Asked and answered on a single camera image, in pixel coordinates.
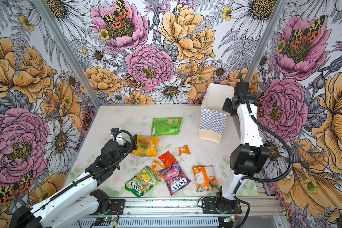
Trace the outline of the blue checkered paper bag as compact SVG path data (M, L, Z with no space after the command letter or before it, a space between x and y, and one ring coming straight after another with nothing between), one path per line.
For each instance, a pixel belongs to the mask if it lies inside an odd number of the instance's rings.
M210 84L201 104L199 138L220 143L228 113L222 110L227 98L234 95L234 87Z

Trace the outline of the yellow snack bag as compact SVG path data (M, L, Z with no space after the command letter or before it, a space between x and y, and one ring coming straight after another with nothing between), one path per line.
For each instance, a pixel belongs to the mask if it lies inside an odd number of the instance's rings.
M156 157L159 139L154 136L137 136L137 148L132 154L140 157Z

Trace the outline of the green Fox's candy bag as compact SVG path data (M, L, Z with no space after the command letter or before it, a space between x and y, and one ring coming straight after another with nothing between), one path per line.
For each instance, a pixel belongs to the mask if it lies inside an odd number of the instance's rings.
M145 166L133 178L125 183L125 189L136 197L142 197L160 181L161 180L151 167Z

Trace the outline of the orange yellow snack packet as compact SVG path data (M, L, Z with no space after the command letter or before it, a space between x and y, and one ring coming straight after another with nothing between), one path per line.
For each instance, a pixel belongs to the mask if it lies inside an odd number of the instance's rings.
M153 160L151 164L151 170L153 171L155 177L161 181L162 180L162 175L160 174L160 171L165 169L165 166L160 164L157 159Z

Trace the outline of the red snack packet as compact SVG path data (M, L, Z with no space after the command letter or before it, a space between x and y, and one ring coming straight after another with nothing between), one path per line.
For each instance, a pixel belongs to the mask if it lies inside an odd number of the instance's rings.
M175 157L169 151L160 155L158 159L163 163L165 168L172 166L176 162Z

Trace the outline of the green chips snack bag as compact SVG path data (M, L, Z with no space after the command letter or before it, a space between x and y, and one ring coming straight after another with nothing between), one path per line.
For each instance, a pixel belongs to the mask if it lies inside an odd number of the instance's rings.
M151 128L151 136L178 135L182 117L154 118Z

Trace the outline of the small orange candy packet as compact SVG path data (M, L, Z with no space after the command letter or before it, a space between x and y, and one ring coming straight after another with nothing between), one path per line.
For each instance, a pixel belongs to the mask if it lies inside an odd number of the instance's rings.
M179 156L182 156L183 154L191 154L190 148L188 145L185 145L183 147L179 147Z

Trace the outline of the purple Fox's candy bag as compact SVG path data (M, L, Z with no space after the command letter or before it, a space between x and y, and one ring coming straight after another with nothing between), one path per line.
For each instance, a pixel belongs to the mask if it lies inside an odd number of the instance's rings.
M186 176L177 161L170 167L160 170L159 173L165 181L171 196L191 183L191 180Z

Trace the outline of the orange white snack bag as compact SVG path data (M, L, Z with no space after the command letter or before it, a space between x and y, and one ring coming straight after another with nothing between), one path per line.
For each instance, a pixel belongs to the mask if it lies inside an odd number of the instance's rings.
M217 190L219 184L212 165L194 166L192 168L197 192L208 192L210 190Z

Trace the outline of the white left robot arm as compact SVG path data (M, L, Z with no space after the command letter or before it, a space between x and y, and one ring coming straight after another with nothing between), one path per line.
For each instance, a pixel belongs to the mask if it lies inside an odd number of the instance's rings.
M98 187L120 163L137 149L137 136L113 128L113 138L101 149L101 154L85 171L53 196L27 208L17 209L11 228L67 228L87 215L107 214L111 209L109 196Z

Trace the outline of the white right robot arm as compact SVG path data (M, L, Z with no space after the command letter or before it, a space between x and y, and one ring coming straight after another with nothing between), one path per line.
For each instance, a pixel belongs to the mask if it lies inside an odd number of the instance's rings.
M239 120L240 145L230 155L231 178L220 187L215 200L221 213L230 213L237 206L236 197L243 184L260 173L269 151L263 146L258 125L253 120L257 116L257 96L249 93L248 82L236 83L234 97L227 98L223 111L237 116Z

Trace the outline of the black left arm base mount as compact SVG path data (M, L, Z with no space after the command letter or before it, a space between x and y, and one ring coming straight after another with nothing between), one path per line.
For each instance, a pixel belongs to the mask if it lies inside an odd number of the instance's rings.
M99 203L99 215L123 215L125 199L108 199Z

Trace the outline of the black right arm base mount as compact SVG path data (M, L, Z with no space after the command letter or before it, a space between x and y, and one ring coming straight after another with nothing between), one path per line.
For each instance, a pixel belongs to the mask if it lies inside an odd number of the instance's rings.
M216 196L201 197L197 203L203 214L240 214L242 212L237 200L226 199L220 192Z

